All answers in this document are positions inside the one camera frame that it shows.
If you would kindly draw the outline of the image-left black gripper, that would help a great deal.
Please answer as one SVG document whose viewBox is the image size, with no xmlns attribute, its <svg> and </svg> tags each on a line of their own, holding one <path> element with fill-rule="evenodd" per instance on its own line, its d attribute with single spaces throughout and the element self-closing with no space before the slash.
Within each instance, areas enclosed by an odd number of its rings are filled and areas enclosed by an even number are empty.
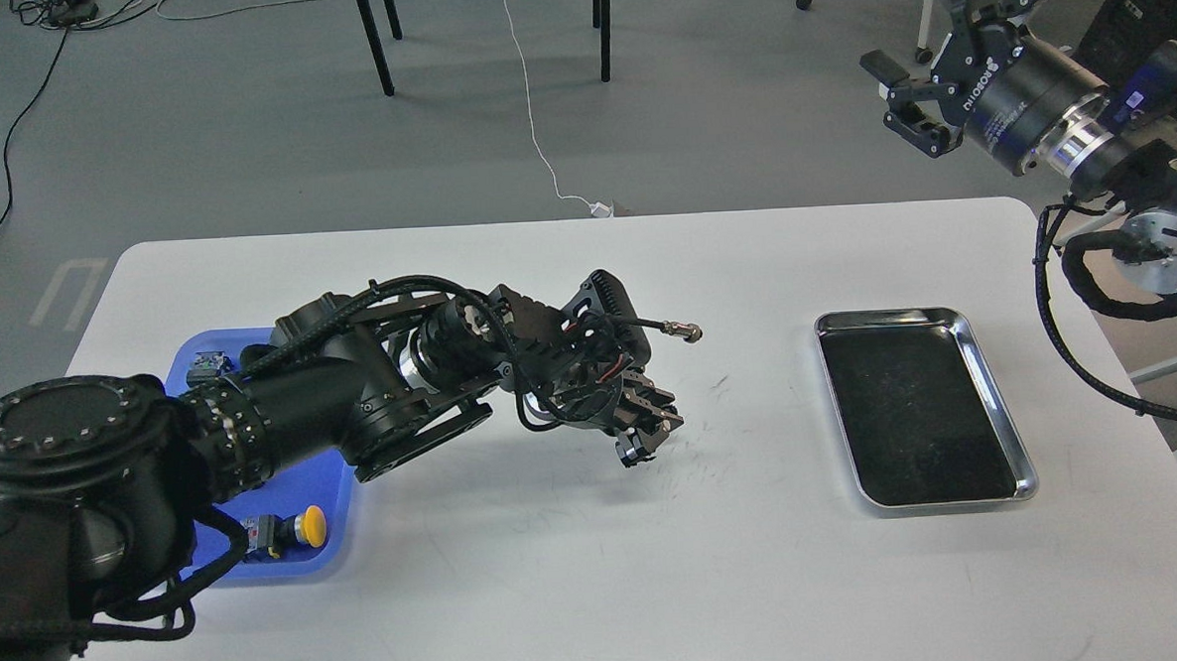
<svg viewBox="0 0 1177 661">
<path fill-rule="evenodd" d="M 652 462 L 658 447 L 685 422 L 674 408 L 674 394 L 634 370 L 623 372 L 609 385 L 609 399 L 592 423 L 616 439 L 621 465 Z"/>
</svg>

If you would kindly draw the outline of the image-right black gripper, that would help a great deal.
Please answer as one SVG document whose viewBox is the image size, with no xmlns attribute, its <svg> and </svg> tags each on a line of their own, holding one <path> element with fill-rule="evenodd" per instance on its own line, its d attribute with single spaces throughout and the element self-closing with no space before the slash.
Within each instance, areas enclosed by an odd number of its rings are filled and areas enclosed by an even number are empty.
<svg viewBox="0 0 1177 661">
<path fill-rule="evenodd" d="M 1108 108 L 1108 85 L 1033 38 L 1028 16 L 1045 0 L 947 0 L 952 26 L 931 52 L 927 31 L 936 0 L 920 11 L 920 59 L 938 58 L 927 79 L 910 76 L 885 51 L 859 56 L 882 84 L 884 123 L 925 156 L 946 155 L 965 139 L 1012 175 L 1035 169 Z M 1002 25 L 984 25 L 1003 22 Z"/>
</svg>

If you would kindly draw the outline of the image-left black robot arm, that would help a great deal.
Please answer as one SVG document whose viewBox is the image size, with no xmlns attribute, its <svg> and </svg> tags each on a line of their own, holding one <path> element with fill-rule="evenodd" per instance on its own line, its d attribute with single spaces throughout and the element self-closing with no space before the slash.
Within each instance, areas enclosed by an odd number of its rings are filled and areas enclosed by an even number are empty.
<svg viewBox="0 0 1177 661">
<path fill-rule="evenodd" d="M 189 636 L 193 597 L 262 541 L 222 503 L 330 449 L 368 482 L 485 422 L 496 389 L 531 432 L 598 430 L 649 463 L 684 420 L 646 330 L 703 334 L 640 318 L 600 269 L 564 306 L 415 274 L 274 327 L 179 395 L 78 375 L 0 398 L 0 661 Z"/>
</svg>

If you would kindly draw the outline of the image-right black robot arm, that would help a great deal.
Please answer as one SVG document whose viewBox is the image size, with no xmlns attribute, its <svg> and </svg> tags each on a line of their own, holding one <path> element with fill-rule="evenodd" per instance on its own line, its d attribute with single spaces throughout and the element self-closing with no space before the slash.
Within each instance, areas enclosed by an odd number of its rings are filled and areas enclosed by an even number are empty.
<svg viewBox="0 0 1177 661">
<path fill-rule="evenodd" d="M 1050 307 L 1049 261 L 1083 303 L 1135 322 L 1177 318 L 1177 42 L 1161 45 L 1123 89 L 1029 29 L 1045 0 L 947 0 L 951 31 L 930 75 L 880 51 L 859 64 L 882 85 L 883 122 L 927 158 L 970 142 L 1015 176 L 1046 166 L 1064 200 L 1035 229 L 1035 298 L 1053 350 L 1091 389 L 1138 415 L 1176 406 L 1113 389 L 1077 362 Z"/>
</svg>

